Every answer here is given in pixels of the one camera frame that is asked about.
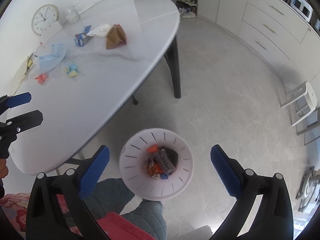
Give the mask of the small orange red wrapper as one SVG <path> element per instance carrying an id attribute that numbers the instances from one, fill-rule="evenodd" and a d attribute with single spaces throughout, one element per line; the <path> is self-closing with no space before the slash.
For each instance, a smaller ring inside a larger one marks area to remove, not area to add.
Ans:
<path id="1" fill-rule="evenodd" d="M 48 79 L 48 73 L 42 73 L 42 74 L 38 75 L 37 77 L 35 77 L 34 79 L 37 81 L 38 84 L 42 85 Z"/>

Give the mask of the light blue plastic bag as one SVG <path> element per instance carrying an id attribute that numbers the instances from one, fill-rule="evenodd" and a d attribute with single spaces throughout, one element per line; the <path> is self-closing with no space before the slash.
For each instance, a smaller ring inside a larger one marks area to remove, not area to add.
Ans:
<path id="1" fill-rule="evenodd" d="M 38 56 L 39 73 L 44 74 L 51 72 L 69 53 L 70 50 L 65 44 L 52 44 L 50 54 Z"/>

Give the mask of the yellow blue wrapper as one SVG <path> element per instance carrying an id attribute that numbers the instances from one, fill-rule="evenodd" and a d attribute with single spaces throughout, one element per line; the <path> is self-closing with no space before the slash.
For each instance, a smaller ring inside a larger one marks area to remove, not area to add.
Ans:
<path id="1" fill-rule="evenodd" d="M 78 65 L 75 63 L 69 64 L 67 67 L 63 68 L 63 71 L 69 76 L 69 77 L 76 77 L 79 74 L 78 71 Z"/>

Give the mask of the red snack packet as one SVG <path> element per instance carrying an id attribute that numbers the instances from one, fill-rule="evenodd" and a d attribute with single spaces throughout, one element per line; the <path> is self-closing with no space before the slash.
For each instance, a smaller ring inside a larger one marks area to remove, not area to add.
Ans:
<path id="1" fill-rule="evenodd" d="M 152 145 L 146 151 L 150 154 L 154 154 L 159 151 L 158 145 Z"/>

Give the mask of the blue silver snack wrapper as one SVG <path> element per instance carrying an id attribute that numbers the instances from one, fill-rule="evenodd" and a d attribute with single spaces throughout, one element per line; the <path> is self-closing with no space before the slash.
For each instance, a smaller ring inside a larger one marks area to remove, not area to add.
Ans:
<path id="1" fill-rule="evenodd" d="M 74 37 L 74 43 L 77 47 L 84 47 L 86 43 L 92 38 L 88 35 L 91 30 L 91 25 L 85 26 L 82 33 L 76 34 Z"/>

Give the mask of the white tissue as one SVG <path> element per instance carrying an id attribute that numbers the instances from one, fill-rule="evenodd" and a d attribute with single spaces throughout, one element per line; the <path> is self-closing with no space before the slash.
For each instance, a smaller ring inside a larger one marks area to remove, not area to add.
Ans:
<path id="1" fill-rule="evenodd" d="M 100 24 L 97 28 L 89 31 L 87 36 L 93 37 L 106 37 L 112 26 L 109 24 Z"/>

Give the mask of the brown paper bag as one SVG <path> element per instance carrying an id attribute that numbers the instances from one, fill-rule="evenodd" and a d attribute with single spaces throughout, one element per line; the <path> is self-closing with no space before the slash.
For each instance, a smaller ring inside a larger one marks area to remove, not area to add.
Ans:
<path id="1" fill-rule="evenodd" d="M 106 49 L 114 49 L 127 44 L 127 38 L 122 26 L 115 24 L 106 35 Z"/>

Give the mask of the open yellowed notebook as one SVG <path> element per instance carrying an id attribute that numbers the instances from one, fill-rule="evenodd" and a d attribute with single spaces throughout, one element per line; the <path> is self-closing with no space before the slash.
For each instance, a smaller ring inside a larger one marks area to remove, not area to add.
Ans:
<path id="1" fill-rule="evenodd" d="M 11 95 L 15 95 L 17 90 L 19 89 L 21 83 L 28 75 L 30 68 L 33 66 L 33 53 L 30 54 L 26 60 L 20 65 L 18 70 L 16 71 L 12 83 L 11 83 Z"/>

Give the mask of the white small card box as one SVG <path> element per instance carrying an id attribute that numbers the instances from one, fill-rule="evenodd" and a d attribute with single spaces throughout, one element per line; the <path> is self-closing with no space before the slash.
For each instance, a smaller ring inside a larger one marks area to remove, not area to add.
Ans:
<path id="1" fill-rule="evenodd" d="M 62 26 L 59 22 L 53 23 L 44 33 L 40 36 L 40 44 L 45 44 L 55 34 L 62 30 Z"/>

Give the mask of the clear glass mug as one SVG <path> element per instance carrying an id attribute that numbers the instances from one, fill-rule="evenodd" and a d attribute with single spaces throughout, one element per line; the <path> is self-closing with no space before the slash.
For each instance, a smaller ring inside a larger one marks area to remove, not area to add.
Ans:
<path id="1" fill-rule="evenodd" d="M 65 17 L 69 24 L 75 23 L 80 20 L 80 14 L 77 11 L 76 5 L 72 5 L 66 10 Z"/>

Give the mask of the white step stool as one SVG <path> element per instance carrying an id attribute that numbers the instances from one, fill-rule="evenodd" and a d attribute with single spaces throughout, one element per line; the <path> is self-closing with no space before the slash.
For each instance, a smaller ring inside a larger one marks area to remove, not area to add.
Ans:
<path id="1" fill-rule="evenodd" d="M 297 119 L 291 122 L 291 126 L 295 127 L 297 124 L 310 116 L 318 105 L 316 93 L 310 82 L 305 81 L 292 91 L 286 94 L 287 100 L 280 104 L 281 108 L 289 105 L 296 106 Z"/>

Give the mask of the white drawer cabinet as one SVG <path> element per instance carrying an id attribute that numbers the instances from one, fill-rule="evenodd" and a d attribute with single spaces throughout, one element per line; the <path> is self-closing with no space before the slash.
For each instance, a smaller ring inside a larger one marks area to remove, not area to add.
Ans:
<path id="1" fill-rule="evenodd" d="M 319 86 L 319 34 L 283 0 L 200 0 L 200 14 L 260 54 L 290 86 Z"/>

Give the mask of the shoes in cabinet niche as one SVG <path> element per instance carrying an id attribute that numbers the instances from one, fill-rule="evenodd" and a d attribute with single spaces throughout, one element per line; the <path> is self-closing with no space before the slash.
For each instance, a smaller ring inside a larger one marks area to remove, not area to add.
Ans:
<path id="1" fill-rule="evenodd" d="M 181 18 L 195 18 L 197 16 L 198 0 L 177 0 Z"/>

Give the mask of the white countertop appliance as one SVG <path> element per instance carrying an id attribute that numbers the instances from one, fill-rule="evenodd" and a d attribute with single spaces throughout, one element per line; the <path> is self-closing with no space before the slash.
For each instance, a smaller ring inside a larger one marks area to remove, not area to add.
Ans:
<path id="1" fill-rule="evenodd" d="M 313 9 L 307 0 L 291 0 L 290 5 L 306 22 L 310 22 Z"/>

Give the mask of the round white wall clock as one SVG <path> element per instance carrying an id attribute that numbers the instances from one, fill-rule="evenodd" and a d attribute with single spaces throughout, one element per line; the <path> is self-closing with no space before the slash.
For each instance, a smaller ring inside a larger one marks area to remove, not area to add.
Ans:
<path id="1" fill-rule="evenodd" d="M 53 4 L 45 4 L 33 15 L 31 20 L 32 31 L 41 36 L 49 27 L 59 19 L 59 11 Z"/>

